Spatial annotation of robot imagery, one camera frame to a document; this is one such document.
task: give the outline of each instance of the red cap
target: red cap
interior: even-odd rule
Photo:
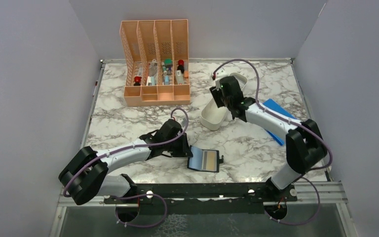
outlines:
[[[142,81],[142,77],[136,76],[134,77],[134,82],[140,83]]]

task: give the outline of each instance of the white container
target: white container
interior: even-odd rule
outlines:
[[[243,91],[248,79],[239,73],[231,73],[229,76],[234,76],[238,81]],[[210,102],[201,111],[201,124],[206,128],[216,131],[220,128],[223,121],[226,119],[230,111],[226,107],[217,108],[216,102],[212,98]]]

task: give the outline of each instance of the cable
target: cable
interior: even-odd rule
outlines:
[[[333,154],[332,154],[332,150],[329,148],[328,144],[327,144],[325,141],[323,141],[322,138],[320,138],[316,133],[314,133],[314,132],[311,131],[310,129],[306,128],[306,127],[303,126],[302,124],[300,124],[300,123],[296,123],[296,122],[293,122],[293,121],[290,121],[290,120],[288,120],[288,119],[286,119],[286,118],[283,118],[282,116],[280,116],[280,115],[274,113],[272,110],[270,110],[270,109],[265,109],[265,107],[263,107],[263,106],[259,103],[258,95],[259,95],[259,80],[260,80],[260,78],[259,78],[258,70],[256,70],[255,66],[254,66],[251,62],[249,62],[249,61],[247,61],[247,60],[244,60],[244,59],[240,59],[240,58],[231,59],[231,60],[229,60],[229,61],[226,61],[226,62],[224,62],[223,64],[221,64],[216,70],[214,70],[214,72],[213,72],[213,78],[214,78],[214,79],[216,78],[216,72],[217,72],[221,67],[223,67],[224,65],[226,65],[226,64],[228,64],[228,63],[234,62],[234,61],[245,62],[245,63],[249,64],[249,65],[254,69],[254,71],[255,71],[255,75],[256,75],[256,80],[257,80],[256,94],[255,94],[255,102],[256,102],[257,106],[258,106],[260,109],[262,109],[263,111],[267,112],[268,114],[270,114],[270,115],[272,115],[272,116],[274,116],[274,117],[276,117],[276,118],[278,118],[278,119],[280,119],[280,120],[282,120],[282,121],[284,121],[284,122],[292,123],[292,124],[294,124],[295,126],[301,128],[301,129],[303,129],[304,131],[306,131],[306,132],[308,132],[310,135],[312,135],[314,138],[316,138],[316,139],[317,139],[320,143],[322,143],[322,145],[326,148],[326,150],[327,150],[328,153],[329,153],[329,162],[328,162],[326,165],[324,165],[324,166],[316,167],[316,168],[312,168],[312,169],[310,169],[310,170],[325,169],[325,168],[329,167],[329,166],[332,164],[332,161],[333,161]]]
[[[124,151],[124,150],[127,150],[127,149],[133,149],[133,148],[137,148],[137,147],[153,147],[153,146],[161,146],[161,145],[165,145],[165,144],[168,144],[168,143],[171,143],[175,140],[177,140],[178,138],[180,138],[184,133],[185,131],[187,130],[188,128],[188,123],[190,122],[190,119],[188,118],[188,114],[186,113],[185,110],[183,110],[182,108],[174,108],[172,111],[171,111],[171,118],[173,117],[173,113],[176,111],[176,110],[180,110],[182,112],[184,112],[184,115],[185,115],[185,118],[187,119],[187,123],[185,124],[185,127],[184,127],[184,130],[176,137],[172,138],[171,140],[168,140],[168,141],[165,141],[165,142],[159,142],[159,143],[152,143],[152,144],[138,144],[138,145],[135,145],[135,146],[128,146],[128,147],[121,147],[121,148],[118,148],[117,150],[114,150],[112,152],[109,152],[109,155],[112,155],[112,154],[115,154],[117,152],[121,152],[121,151]],[[107,157],[107,154],[102,154],[98,157],[95,157],[94,159],[92,159],[90,162],[88,162],[86,165],[84,165],[78,172],[76,172],[76,174],[70,179],[70,181],[68,182],[68,184],[65,186],[65,189],[63,189],[63,196],[64,197],[67,197],[69,198],[70,195],[67,194],[68,192],[68,189],[69,187],[72,185],[73,181],[84,171],[86,170],[88,167],[90,167],[93,163],[95,163],[97,160],[100,160],[102,158],[105,158]]]
[[[272,217],[268,214],[268,212],[265,212],[265,214],[266,214],[267,216],[269,216],[270,220],[275,221],[275,222],[277,222],[277,223],[279,223],[279,224],[287,225],[287,226],[301,226],[301,225],[308,224],[308,223],[312,222],[314,219],[316,219],[317,214],[318,214],[319,211],[320,211],[320,195],[319,195],[319,192],[318,192],[318,190],[317,190],[317,187],[316,187],[316,186],[315,186],[310,180],[308,180],[308,179],[306,179],[306,178],[304,178],[304,177],[302,177],[302,179],[305,179],[307,182],[309,182],[310,185],[311,185],[311,186],[314,188],[314,190],[316,191],[316,196],[317,196],[317,210],[316,210],[316,212],[315,212],[315,213],[312,215],[312,217],[310,217],[308,220],[303,221],[303,222],[299,222],[299,223],[292,223],[292,222],[286,222],[286,221],[277,220],[277,219],[272,218]]]
[[[145,196],[154,196],[154,197],[157,197],[158,199],[160,199],[162,201],[163,206],[165,206],[165,212],[163,213],[162,218],[158,222],[156,222],[156,223],[153,223],[153,224],[150,224],[150,225],[145,225],[145,226],[135,225],[135,224],[129,224],[128,222],[122,222],[120,220],[120,218],[118,217],[118,211],[115,210],[115,216],[117,218],[117,224],[118,223],[122,223],[122,224],[124,224],[125,227],[132,226],[132,227],[138,227],[138,228],[152,228],[152,227],[155,227],[155,226],[159,225],[160,223],[162,223],[166,219],[166,216],[168,214],[168,205],[166,204],[165,199],[163,197],[161,197],[160,195],[157,195],[157,194],[140,194],[140,195],[135,195],[135,196],[131,196],[131,197],[117,197],[117,199],[119,199],[119,200],[128,200],[128,199],[140,198],[140,197],[145,197]]]

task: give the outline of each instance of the organizer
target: organizer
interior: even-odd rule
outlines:
[[[183,60],[188,70],[188,20],[122,21],[121,42],[127,63],[124,99],[128,106],[187,105],[190,103],[190,75],[178,84],[175,71]],[[157,85],[146,85],[150,62],[157,61]],[[172,59],[169,85],[164,82],[161,62]],[[134,77],[142,68],[140,86]]]

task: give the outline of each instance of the marble surface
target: marble surface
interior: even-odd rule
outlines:
[[[128,174],[136,183],[213,183],[263,182],[285,163],[285,146],[279,146],[264,129],[241,120],[227,119],[217,131],[210,131],[200,123],[201,110],[212,98],[210,73],[218,62],[189,64],[191,104],[181,106],[189,115],[187,130],[190,145],[202,149],[219,150],[225,162],[219,173],[197,172],[187,169],[187,158],[156,157],[120,168],[110,175]],[[269,98],[298,119],[306,119],[299,89],[291,65],[254,62],[260,81],[259,101]],[[255,96],[256,79],[252,68],[244,63],[225,66],[228,73],[237,72],[248,78],[245,96]],[[169,119],[175,106],[127,107],[123,94],[126,64],[107,64],[87,138],[93,149],[109,149],[136,140]],[[184,118],[182,112],[175,117]],[[324,171],[306,175],[313,181],[326,181]]]

